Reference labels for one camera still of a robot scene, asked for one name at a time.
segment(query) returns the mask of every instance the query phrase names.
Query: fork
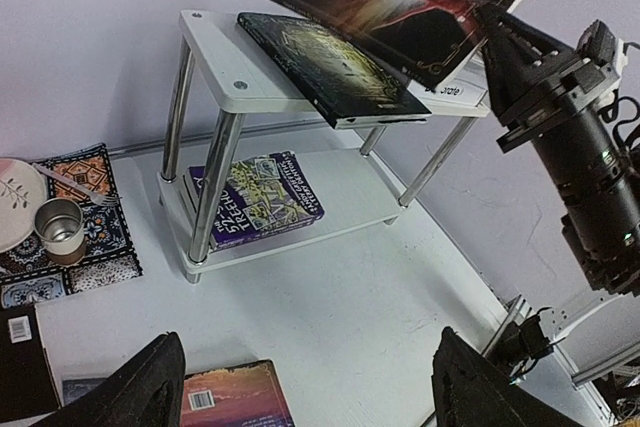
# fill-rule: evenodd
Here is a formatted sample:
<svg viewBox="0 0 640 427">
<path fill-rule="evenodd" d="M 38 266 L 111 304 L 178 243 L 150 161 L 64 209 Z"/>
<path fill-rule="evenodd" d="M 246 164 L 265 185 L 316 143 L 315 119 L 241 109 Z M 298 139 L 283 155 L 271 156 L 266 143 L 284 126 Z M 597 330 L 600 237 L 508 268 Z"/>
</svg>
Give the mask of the fork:
<svg viewBox="0 0 640 427">
<path fill-rule="evenodd" d="M 96 205 L 100 205 L 103 207 L 115 207 L 120 203 L 120 197 L 116 197 L 113 195 L 104 195 L 98 192 L 93 192 L 87 189 L 86 187 L 80 185 L 75 180 L 70 179 L 69 177 L 60 175 L 59 173 L 54 172 L 53 170 L 49 170 L 46 167 L 43 167 L 39 164 L 32 164 L 32 165 L 41 174 L 44 174 L 47 177 L 51 177 L 52 179 L 55 179 L 58 182 L 62 182 L 66 186 L 71 187 L 72 189 L 83 193 L 84 195 L 89 197 L 89 199 L 91 199 L 91 202 L 93 202 Z"/>
</svg>

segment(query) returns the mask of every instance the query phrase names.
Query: dark green book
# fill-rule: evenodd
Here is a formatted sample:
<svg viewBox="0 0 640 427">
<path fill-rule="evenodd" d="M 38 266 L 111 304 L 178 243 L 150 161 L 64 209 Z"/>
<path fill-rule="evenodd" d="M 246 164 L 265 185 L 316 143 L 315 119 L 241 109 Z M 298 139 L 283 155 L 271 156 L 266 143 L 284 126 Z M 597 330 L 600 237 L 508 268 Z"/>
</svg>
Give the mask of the dark green book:
<svg viewBox="0 0 640 427">
<path fill-rule="evenodd" d="M 398 79 L 314 22 L 241 13 L 238 23 L 334 129 L 424 122 L 431 115 Z"/>
</svg>

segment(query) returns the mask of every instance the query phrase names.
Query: cup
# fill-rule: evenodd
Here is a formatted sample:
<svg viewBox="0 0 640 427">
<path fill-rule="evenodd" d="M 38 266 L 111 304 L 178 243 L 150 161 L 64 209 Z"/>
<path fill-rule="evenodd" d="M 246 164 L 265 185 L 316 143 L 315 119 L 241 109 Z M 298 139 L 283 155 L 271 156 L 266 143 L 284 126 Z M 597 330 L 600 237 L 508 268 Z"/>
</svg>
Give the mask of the cup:
<svg viewBox="0 0 640 427">
<path fill-rule="evenodd" d="M 36 211 L 34 224 L 49 259 L 65 266 L 82 260 L 87 244 L 82 209 L 77 203 L 68 199 L 48 200 Z"/>
</svg>

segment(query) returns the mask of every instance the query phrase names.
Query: shelf unit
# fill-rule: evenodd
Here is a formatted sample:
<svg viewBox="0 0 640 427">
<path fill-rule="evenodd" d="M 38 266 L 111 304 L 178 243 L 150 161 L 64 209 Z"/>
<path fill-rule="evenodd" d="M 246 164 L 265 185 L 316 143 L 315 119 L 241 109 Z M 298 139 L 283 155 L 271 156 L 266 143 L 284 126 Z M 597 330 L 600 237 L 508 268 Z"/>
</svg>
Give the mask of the shelf unit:
<svg viewBox="0 0 640 427">
<path fill-rule="evenodd" d="M 180 66 L 171 102 L 162 171 L 158 174 L 161 202 L 180 252 L 187 280 L 240 262 L 276 254 L 370 225 L 392 223 L 420 192 L 478 117 L 489 109 L 429 103 L 434 114 L 458 115 L 463 120 L 443 147 L 404 194 L 397 192 L 385 168 L 370 155 L 386 127 L 374 129 L 360 150 L 334 150 L 299 155 L 305 176 L 325 209 L 316 224 L 243 246 L 213 251 L 210 232 L 248 114 L 315 112 L 272 60 L 236 24 L 236 15 L 186 10 L 180 13 L 183 34 Z M 193 71 L 198 66 L 220 107 L 216 130 L 205 163 L 204 188 L 196 219 L 182 202 L 177 175 L 182 126 Z M 202 164 L 193 159 L 191 165 Z"/>
</svg>

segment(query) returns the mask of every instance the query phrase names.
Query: barcode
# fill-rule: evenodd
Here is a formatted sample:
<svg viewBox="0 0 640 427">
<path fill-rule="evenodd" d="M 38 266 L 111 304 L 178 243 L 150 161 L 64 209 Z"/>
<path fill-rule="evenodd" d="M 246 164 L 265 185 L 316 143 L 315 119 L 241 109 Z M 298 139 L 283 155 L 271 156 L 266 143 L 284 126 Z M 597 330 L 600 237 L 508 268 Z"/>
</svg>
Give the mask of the barcode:
<svg viewBox="0 0 640 427">
<path fill-rule="evenodd" d="M 17 317 L 9 319 L 9 335 L 11 343 L 26 342 L 31 340 L 31 326 L 29 325 L 29 317 Z"/>
<path fill-rule="evenodd" d="M 189 394 L 189 404 L 191 404 L 191 410 L 210 409 L 216 405 L 210 390 Z"/>
</svg>

